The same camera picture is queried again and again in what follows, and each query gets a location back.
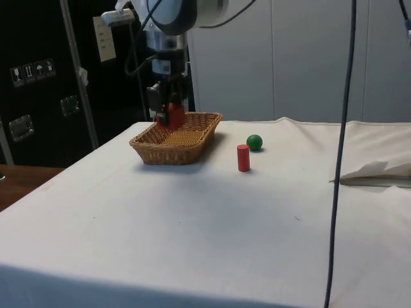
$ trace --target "metal pole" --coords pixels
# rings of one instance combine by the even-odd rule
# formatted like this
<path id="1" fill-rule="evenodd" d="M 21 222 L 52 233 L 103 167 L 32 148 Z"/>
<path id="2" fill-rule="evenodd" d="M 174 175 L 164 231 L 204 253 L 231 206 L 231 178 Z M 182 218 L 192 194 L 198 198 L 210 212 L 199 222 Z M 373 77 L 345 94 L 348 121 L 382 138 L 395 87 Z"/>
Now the metal pole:
<path id="1" fill-rule="evenodd" d="M 14 165 L 12 152 L 10 151 L 10 147 L 8 146 L 6 134 L 4 132 L 3 122 L 1 121 L 1 117 L 0 117 L 0 147 L 3 150 L 6 163 L 8 165 Z"/>
<path id="2" fill-rule="evenodd" d="M 91 145 L 92 148 L 95 150 L 96 148 L 98 148 L 97 133 L 92 118 L 92 112 L 90 108 L 89 97 L 87 95 L 87 89 L 85 88 L 79 74 L 79 69 L 81 68 L 80 55 L 78 54 L 76 37 L 74 35 L 73 23 L 71 22 L 70 9 L 67 0 L 60 0 L 60 6 L 63 13 L 64 25 L 66 27 L 67 39 L 70 45 L 70 52 L 71 58 L 73 59 L 74 71 L 76 72 L 78 91 L 80 93 L 80 98 L 82 100 L 83 110 L 85 114 L 85 120 L 87 122 L 87 127 L 89 129 Z"/>

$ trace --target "white fabric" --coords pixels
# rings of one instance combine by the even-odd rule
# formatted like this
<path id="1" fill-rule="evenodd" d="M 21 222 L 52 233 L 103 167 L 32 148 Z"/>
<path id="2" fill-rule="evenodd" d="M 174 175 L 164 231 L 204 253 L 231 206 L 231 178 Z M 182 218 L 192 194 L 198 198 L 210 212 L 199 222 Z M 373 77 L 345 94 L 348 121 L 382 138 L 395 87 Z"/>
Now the white fabric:
<path id="1" fill-rule="evenodd" d="M 0 213 L 0 307 L 322 307 L 339 126 L 222 122 L 199 163 L 146 166 L 128 141 L 148 125 Z M 379 160 L 364 144 L 395 153 L 365 136 L 409 129 L 349 124 L 343 170 Z M 341 186 L 332 307 L 410 307 L 410 205 Z"/>

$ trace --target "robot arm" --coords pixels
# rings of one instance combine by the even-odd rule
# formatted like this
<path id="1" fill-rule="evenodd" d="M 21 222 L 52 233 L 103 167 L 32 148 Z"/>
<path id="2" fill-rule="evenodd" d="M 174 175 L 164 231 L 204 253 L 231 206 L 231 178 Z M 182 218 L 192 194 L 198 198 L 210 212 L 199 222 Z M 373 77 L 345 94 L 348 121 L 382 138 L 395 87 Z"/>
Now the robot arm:
<path id="1" fill-rule="evenodd" d="M 152 71 L 157 80 L 147 88 L 147 97 L 150 109 L 156 113 L 157 123 L 164 128 L 176 129 L 184 124 L 182 102 L 188 96 L 186 33 L 216 22 L 225 13 L 228 0 L 119 0 L 116 12 L 101 16 L 105 23 L 129 21 L 131 10 L 123 10 L 127 2 L 133 4 L 141 21 L 157 7 L 144 28 L 147 46 L 154 54 Z"/>

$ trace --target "green ball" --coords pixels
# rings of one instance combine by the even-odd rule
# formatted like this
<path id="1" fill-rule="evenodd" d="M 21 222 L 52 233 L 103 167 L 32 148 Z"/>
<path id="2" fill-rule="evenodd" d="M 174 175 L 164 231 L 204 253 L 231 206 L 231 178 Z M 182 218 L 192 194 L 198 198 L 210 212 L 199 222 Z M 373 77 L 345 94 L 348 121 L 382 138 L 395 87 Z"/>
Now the green ball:
<path id="1" fill-rule="evenodd" d="M 247 146 L 251 151 L 258 151 L 263 145 L 263 139 L 259 135 L 251 135 L 247 138 Z"/>

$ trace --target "sticker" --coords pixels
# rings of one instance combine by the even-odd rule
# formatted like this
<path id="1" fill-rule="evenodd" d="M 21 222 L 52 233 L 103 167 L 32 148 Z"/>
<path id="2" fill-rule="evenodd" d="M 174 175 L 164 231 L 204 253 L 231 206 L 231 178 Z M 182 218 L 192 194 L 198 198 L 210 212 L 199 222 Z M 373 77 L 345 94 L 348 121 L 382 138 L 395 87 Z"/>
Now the sticker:
<path id="1" fill-rule="evenodd" d="M 46 68 L 43 61 L 38 61 L 34 63 L 34 71 L 37 77 L 37 80 L 44 79 L 46 77 Z"/>
<path id="2" fill-rule="evenodd" d="M 34 69 L 33 64 L 26 64 L 23 66 L 23 75 L 26 83 L 31 83 L 36 81 L 36 77 L 34 76 Z"/>
<path id="3" fill-rule="evenodd" d="M 157 74 L 170 75 L 171 62 L 169 60 L 154 59 L 152 61 L 152 71 Z"/>
<path id="4" fill-rule="evenodd" d="M 21 67 L 13 67 L 10 69 L 10 73 L 12 74 L 12 80 L 14 87 L 21 87 L 24 85 L 24 77 Z"/>
<path id="5" fill-rule="evenodd" d="M 52 77 L 56 76 L 56 68 L 53 63 L 53 59 L 47 59 L 44 61 L 44 64 L 46 65 L 46 76 L 47 77 Z"/>

